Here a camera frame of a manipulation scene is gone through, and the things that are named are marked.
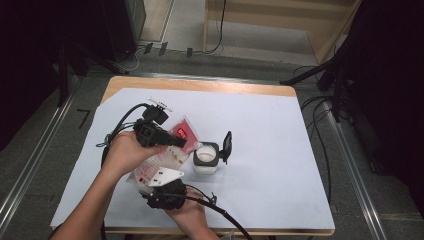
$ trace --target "human hand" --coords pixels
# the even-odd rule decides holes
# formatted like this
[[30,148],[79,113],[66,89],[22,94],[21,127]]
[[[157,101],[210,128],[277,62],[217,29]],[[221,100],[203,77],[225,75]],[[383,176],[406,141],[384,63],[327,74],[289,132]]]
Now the human hand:
[[109,152],[102,166],[117,180],[137,168],[147,158],[165,150],[164,146],[142,147],[134,131],[118,134],[110,145]]
[[[203,199],[203,196],[191,187],[187,187],[187,196]],[[209,229],[205,207],[200,203],[186,199],[180,209],[165,210],[165,212],[190,239],[219,239]]]

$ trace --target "floor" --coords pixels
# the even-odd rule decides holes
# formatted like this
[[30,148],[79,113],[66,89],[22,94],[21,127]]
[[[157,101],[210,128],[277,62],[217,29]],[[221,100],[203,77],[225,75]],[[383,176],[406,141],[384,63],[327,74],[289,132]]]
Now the floor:
[[[154,46],[159,48],[161,43],[168,42],[165,55],[160,56],[158,49],[152,49],[149,54],[142,54],[140,51],[119,65],[133,69],[130,71],[133,76],[146,73],[208,76],[262,84],[278,84],[279,80],[290,79],[309,69],[298,67],[317,65],[306,33],[237,24],[224,24],[223,41],[215,54],[199,54],[187,58],[187,48],[201,49],[203,4],[203,0],[174,0],[171,4],[172,11],[168,11],[170,5],[165,5],[167,7],[161,11],[168,15],[162,14],[162,19],[168,24],[156,31],[161,36],[156,35],[155,39],[142,41],[143,44],[154,42]],[[191,14],[187,14],[187,9],[193,9]],[[218,36],[216,26],[215,22],[210,23],[211,39]],[[90,64],[90,72],[86,78],[74,79],[73,83],[79,86],[76,87],[78,90],[69,102],[67,114],[63,119],[58,119],[60,126],[55,129],[46,152],[39,153],[41,160],[38,165],[35,164],[36,171],[30,178],[31,184],[22,190],[24,195],[21,196],[19,207],[13,209],[14,216],[8,220],[8,228],[0,229],[4,230],[0,231],[1,239],[45,239],[51,231],[48,227],[51,217],[60,202],[63,188],[78,158],[78,149],[82,147],[93,117],[93,114],[89,115],[86,124],[78,129],[84,118],[78,109],[90,109],[94,112],[108,79],[112,76],[101,66],[93,62]],[[318,91],[315,83],[316,79],[311,77],[295,86],[300,104],[310,97],[328,94]],[[8,196],[22,169],[26,168],[29,162],[27,160],[33,158],[33,149],[38,140],[43,138],[43,131],[50,119],[55,116],[57,97],[57,92],[52,94],[10,146],[1,152],[0,162],[4,173],[0,183],[1,199]],[[304,111],[305,125],[312,121],[313,107],[309,106]],[[329,107],[331,106],[322,106],[319,111],[325,111]],[[332,189],[330,207],[336,232],[330,237],[313,239],[424,239],[424,220],[417,212],[407,187],[393,176],[381,176],[372,172],[352,125],[348,121],[335,123],[327,115],[317,128],[322,133],[329,154],[329,169],[317,134],[312,134],[311,144],[324,188],[326,191]],[[369,198],[370,201],[364,205],[363,198]],[[365,214],[368,210],[374,211],[374,215],[378,217],[377,222],[373,222],[375,219],[370,219]],[[373,229],[375,227],[381,227],[383,232],[376,233]],[[122,239],[121,235],[108,237]],[[309,238],[278,236],[277,239]]]

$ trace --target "black stand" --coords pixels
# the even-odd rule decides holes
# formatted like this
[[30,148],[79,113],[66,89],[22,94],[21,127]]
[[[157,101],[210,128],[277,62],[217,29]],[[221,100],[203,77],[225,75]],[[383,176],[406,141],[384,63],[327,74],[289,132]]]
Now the black stand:
[[111,63],[107,62],[103,58],[92,53],[84,46],[76,44],[67,38],[61,40],[61,46],[59,50],[59,102],[58,107],[66,101],[69,96],[68,87],[68,63],[75,71],[76,75],[86,76],[88,72],[87,63],[84,61],[83,56],[89,57],[111,71],[114,74],[122,75],[128,74],[128,72],[122,73],[121,70]]
[[342,88],[343,84],[347,80],[347,73],[349,72],[349,69],[346,68],[349,68],[349,63],[355,60],[352,59],[350,53],[354,52],[355,50],[358,51],[359,49],[361,49],[361,45],[364,41],[357,42],[357,39],[359,37],[363,38],[361,34],[363,34],[364,26],[365,24],[367,24],[368,19],[371,17],[375,9],[373,7],[361,6],[359,7],[360,9],[358,9],[358,13],[360,12],[359,10],[362,10],[362,16],[354,19],[352,27],[349,31],[349,35],[345,39],[344,43],[340,46],[336,54],[330,60],[290,80],[280,81],[281,85],[291,86],[296,83],[299,83],[300,81],[308,77],[314,76],[315,74],[325,71],[319,79],[317,86],[320,91],[326,91],[335,82],[332,114],[337,122],[340,122],[339,112]]

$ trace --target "red label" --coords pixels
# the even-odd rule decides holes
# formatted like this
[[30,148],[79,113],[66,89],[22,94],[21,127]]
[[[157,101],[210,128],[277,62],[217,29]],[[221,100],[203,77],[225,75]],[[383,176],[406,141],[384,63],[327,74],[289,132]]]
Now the red label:
[[184,139],[187,138],[187,134],[184,132],[182,128],[178,128],[177,133],[181,138],[184,138]]

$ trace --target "table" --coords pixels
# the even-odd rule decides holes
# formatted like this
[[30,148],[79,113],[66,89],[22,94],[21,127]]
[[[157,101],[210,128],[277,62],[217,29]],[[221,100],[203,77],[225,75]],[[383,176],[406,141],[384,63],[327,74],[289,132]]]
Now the table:
[[[62,223],[100,169],[103,141],[132,106],[152,96],[174,108],[162,125],[169,129],[187,116],[199,140],[222,140],[233,133],[228,165],[213,175],[194,172],[191,157],[180,168],[186,184],[218,196],[225,209],[252,235],[331,235],[334,222],[308,140],[296,93],[287,86],[220,81],[113,77],[97,108],[81,155],[65,188],[51,226]],[[128,122],[142,113],[134,112]],[[180,234],[162,211],[151,209],[137,188],[118,183],[105,218],[113,233]],[[218,234],[235,229],[222,215],[206,209]]]
[[[361,0],[227,0],[224,22],[244,23],[307,32],[321,64],[347,34]],[[207,0],[203,32],[206,51],[209,21],[221,21],[224,0]]]

